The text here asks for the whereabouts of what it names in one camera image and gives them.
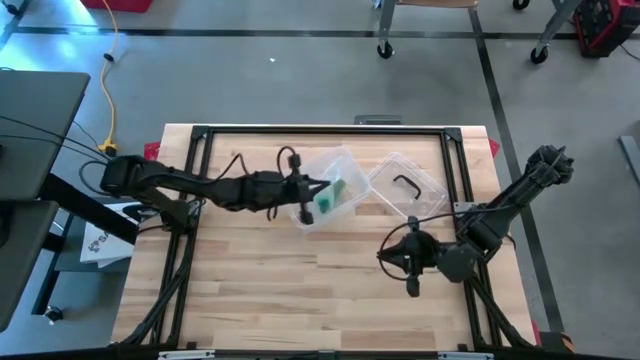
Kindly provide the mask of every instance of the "wooden table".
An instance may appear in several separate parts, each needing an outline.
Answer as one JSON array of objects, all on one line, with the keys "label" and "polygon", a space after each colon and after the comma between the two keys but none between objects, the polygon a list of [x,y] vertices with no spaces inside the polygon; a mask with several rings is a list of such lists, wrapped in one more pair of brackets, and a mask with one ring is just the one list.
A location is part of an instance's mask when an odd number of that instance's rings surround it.
[{"label": "wooden table", "polygon": [[[166,126],[159,161],[183,168],[191,128]],[[486,130],[480,126],[461,129],[475,199],[488,201],[500,188]],[[343,145],[367,173],[397,151],[446,188],[440,143],[429,136],[219,134],[213,145],[209,177],[215,177],[238,152],[253,171],[267,170],[267,165],[275,169],[276,153],[283,145],[293,146],[303,163]],[[454,169],[461,189],[458,169]],[[228,174],[239,175],[239,166]],[[402,222],[375,195],[348,216],[306,236],[293,226],[284,209],[268,222],[264,212],[230,213],[207,204],[198,230],[181,344],[197,341],[199,348],[215,349],[420,351],[471,345],[461,284],[427,270],[420,279],[421,297],[410,298],[403,282],[389,279],[379,269],[375,254],[380,242]],[[423,229],[441,241],[453,241],[451,219],[435,220]],[[138,238],[113,341],[131,333],[156,300],[168,242],[169,234],[160,230]],[[518,263],[509,242],[491,261],[489,272],[496,301],[523,337],[533,342]],[[481,305],[478,308],[484,337],[489,339],[486,313]],[[171,316],[170,304],[167,324]],[[167,324],[164,335],[169,331]]]}]

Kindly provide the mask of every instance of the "concrete floor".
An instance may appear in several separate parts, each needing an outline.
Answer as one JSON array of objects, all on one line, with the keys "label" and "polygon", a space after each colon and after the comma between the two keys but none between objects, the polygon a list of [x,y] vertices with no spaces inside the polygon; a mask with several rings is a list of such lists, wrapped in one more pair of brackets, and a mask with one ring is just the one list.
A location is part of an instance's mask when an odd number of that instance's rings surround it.
[{"label": "concrete floor", "polygon": [[[478,8],[483,30],[496,33],[540,32],[552,12],[550,1],[536,1],[522,13],[508,0],[480,1]],[[353,31],[377,26],[369,0],[155,0],[147,14],[117,13],[117,18],[129,29]],[[0,66],[91,74],[76,121],[101,141],[110,115],[98,79],[112,36],[87,33],[96,26],[109,28],[106,14],[87,11],[77,0],[33,0],[19,24],[10,22],[0,12],[1,24],[19,26],[0,44]],[[70,26],[80,34],[28,30]],[[393,30],[472,32],[466,10],[411,7],[397,9]],[[568,25],[562,29],[572,31]],[[371,38],[246,35],[122,35],[107,81],[118,107],[121,153],[142,153],[144,143],[161,138],[165,123],[349,124],[359,114],[402,115],[408,124],[484,125],[490,137],[506,140],[472,38],[393,39],[396,54],[385,61]],[[486,44],[515,148],[515,154],[501,151],[496,158],[502,186],[511,182],[507,157],[524,166],[540,144],[566,145],[576,159],[571,183],[547,190],[532,206],[566,332],[579,352],[637,358],[640,188],[616,138],[639,120],[640,63],[621,50],[607,59],[583,59],[577,43],[565,40],[555,41],[549,60],[535,67],[528,62],[533,40]],[[625,45],[640,54],[640,42]],[[76,127],[70,137],[88,140]],[[77,179],[82,161],[62,150],[54,171],[86,190]],[[97,182],[99,174],[91,175]],[[518,259],[532,317],[546,329],[519,220],[513,235],[522,244]],[[124,278],[63,275],[52,302],[69,309],[71,319],[49,327],[29,315],[47,261],[43,254],[12,324],[0,334],[0,353],[108,343]]]}]

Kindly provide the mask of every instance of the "black metal frame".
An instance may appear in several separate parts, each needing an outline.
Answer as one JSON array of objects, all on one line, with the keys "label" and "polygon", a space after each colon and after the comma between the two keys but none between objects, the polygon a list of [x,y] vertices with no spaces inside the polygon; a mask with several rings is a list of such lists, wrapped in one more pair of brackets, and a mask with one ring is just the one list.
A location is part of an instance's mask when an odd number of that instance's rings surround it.
[{"label": "black metal frame", "polygon": [[[200,175],[206,176],[209,168],[209,160],[213,149],[213,140],[216,134],[359,134],[359,135],[425,135],[436,136],[440,140],[440,146],[442,150],[442,158],[444,163],[445,177],[447,182],[447,190],[449,193],[449,200],[451,210],[454,211],[454,204],[459,201],[456,190],[455,175],[453,172],[452,157],[451,157],[451,145],[453,145],[456,152],[456,159],[458,167],[460,169],[460,175],[462,180],[462,188],[464,191],[464,201],[473,202],[473,190],[471,188],[471,179],[469,178],[469,169],[466,163],[466,156],[464,152],[462,133],[460,128],[428,128],[428,127],[411,127],[411,126],[279,126],[279,125],[247,125],[247,126],[216,126],[216,125],[196,125],[193,127],[189,142],[189,149],[187,151],[187,159],[185,163],[185,171],[191,172],[195,163],[196,151],[201,140],[204,140],[204,151],[202,153],[202,160],[200,164]],[[186,199],[186,194],[180,194],[180,198]],[[195,247],[195,241],[197,236],[197,221],[194,229],[190,230],[187,234],[185,252],[193,253]],[[171,240],[169,242],[169,249],[167,251],[167,258],[165,262],[165,268],[162,275],[161,292],[166,288],[171,281],[175,257],[178,250],[178,244],[181,234],[174,232],[171,234]],[[480,275],[481,282],[486,287],[487,291],[491,293],[491,283],[489,281],[489,274],[486,264],[479,264],[478,273]],[[188,287],[189,275],[185,277],[180,285],[177,295],[177,301],[175,305],[175,311],[173,314],[173,320],[171,325],[171,332],[167,338],[167,343],[177,344],[180,337],[180,329],[182,325],[182,316],[184,313],[184,306],[186,301],[187,287]],[[478,309],[476,304],[476,298],[474,291],[469,282],[464,283],[465,300],[467,304],[467,310],[469,314],[469,325],[471,329],[471,335],[473,339],[473,347],[479,348],[487,346],[488,344],[484,340],[481,332],[480,321],[478,317]],[[164,323],[164,313],[156,321],[152,336],[151,344],[161,343],[162,329]],[[491,344],[494,346],[501,346],[501,336],[498,327],[493,321],[491,315],[487,313],[489,319],[489,329],[491,332]],[[228,355],[237,356],[264,356],[274,355],[282,357],[290,352],[258,352],[256,351],[225,351]],[[392,353],[396,355],[405,355],[405,352]],[[416,356],[432,356],[434,352],[420,352],[411,353],[411,357]]]}]

